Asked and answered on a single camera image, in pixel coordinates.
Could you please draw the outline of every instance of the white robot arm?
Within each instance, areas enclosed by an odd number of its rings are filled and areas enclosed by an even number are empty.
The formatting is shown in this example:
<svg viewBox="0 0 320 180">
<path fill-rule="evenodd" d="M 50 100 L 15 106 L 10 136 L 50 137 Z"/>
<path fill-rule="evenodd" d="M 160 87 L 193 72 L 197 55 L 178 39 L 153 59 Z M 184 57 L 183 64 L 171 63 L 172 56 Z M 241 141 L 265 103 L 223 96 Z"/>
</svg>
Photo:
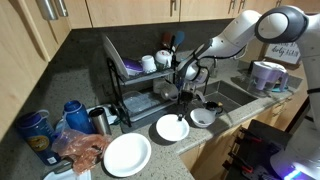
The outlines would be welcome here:
<svg viewBox="0 0 320 180">
<path fill-rule="evenodd" d="M 304 121 L 287 147 L 271 158 L 274 170 L 281 178 L 299 170 L 320 178 L 320 14 L 306 16 L 299 8 L 281 6 L 263 15 L 244 11 L 218 36 L 197 48 L 178 66 L 184 81 L 203 83 L 206 71 L 198 65 L 204 57 L 229 58 L 237 54 L 254 37 L 265 43 L 296 42 L 301 53 L 309 87 L 309 98 L 314 118 Z"/>
</svg>

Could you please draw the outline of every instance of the plastic bag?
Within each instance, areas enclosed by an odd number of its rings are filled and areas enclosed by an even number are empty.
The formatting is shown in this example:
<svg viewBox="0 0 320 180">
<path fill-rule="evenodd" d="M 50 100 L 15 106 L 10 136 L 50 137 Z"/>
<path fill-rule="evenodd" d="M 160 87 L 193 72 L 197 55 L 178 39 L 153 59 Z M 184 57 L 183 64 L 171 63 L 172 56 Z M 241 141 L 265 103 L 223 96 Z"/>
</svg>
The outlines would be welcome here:
<svg viewBox="0 0 320 180">
<path fill-rule="evenodd" d="M 64 129 L 53 142 L 52 150 L 62 158 L 73 160 L 73 170 L 81 174 L 92 169 L 104 155 L 112 139 L 109 135 L 84 134 L 73 129 Z"/>
</svg>

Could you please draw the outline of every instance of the label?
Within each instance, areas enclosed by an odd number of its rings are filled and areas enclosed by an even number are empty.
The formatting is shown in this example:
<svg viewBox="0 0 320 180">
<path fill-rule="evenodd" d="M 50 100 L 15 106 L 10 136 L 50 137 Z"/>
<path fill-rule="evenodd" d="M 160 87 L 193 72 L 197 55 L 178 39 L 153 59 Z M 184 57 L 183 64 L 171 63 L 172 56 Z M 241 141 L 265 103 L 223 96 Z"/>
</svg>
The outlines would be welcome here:
<svg viewBox="0 0 320 180">
<path fill-rule="evenodd" d="M 43 151 L 50 144 L 47 136 L 32 136 L 27 139 L 27 142 L 34 151 Z"/>
<path fill-rule="evenodd" d="M 286 63 L 297 64 L 300 58 L 300 51 L 299 47 L 294 42 L 270 44 L 265 56 Z"/>
<path fill-rule="evenodd" d="M 54 163 L 57 162 L 56 158 L 54 158 L 54 157 L 48 158 L 47 161 L 48 161 L 50 164 L 54 164 Z"/>
</svg>

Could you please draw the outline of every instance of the wall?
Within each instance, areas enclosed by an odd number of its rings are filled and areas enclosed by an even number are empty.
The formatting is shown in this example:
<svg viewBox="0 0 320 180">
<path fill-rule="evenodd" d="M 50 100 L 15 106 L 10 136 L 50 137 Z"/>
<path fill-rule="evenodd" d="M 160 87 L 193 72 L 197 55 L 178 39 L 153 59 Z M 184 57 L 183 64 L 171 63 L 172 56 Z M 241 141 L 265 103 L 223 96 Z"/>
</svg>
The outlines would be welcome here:
<svg viewBox="0 0 320 180">
<path fill-rule="evenodd" d="M 193 50 L 207 39 L 218 35 L 230 20 L 122 26 L 73 30 L 44 75 L 35 86 L 19 115 L 48 109 L 49 121 L 60 120 L 63 105 L 77 99 L 86 107 L 110 103 L 113 99 L 110 77 L 101 46 L 105 33 L 122 57 L 139 60 L 160 49 L 163 32 L 185 32 L 179 52 Z M 44 166 L 29 146 L 11 127 L 0 145 L 1 179 L 39 179 Z"/>
</svg>

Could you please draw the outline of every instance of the blue bottle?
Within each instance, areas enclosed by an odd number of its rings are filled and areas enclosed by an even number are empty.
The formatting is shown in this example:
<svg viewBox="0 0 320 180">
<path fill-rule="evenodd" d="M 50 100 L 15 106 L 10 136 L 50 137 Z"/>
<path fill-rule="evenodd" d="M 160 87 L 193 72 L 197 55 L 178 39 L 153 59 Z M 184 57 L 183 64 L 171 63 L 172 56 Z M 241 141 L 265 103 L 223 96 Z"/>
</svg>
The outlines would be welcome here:
<svg viewBox="0 0 320 180">
<path fill-rule="evenodd" d="M 69 101 L 64 105 L 63 117 L 71 129 L 81 131 L 85 134 L 96 133 L 86 107 L 77 100 Z"/>
<path fill-rule="evenodd" d="M 42 162 L 51 166 L 59 163 L 61 158 L 51 150 L 54 130 L 47 121 L 48 117 L 49 112 L 47 110 L 30 112 L 17 119 L 16 127 Z"/>
</svg>

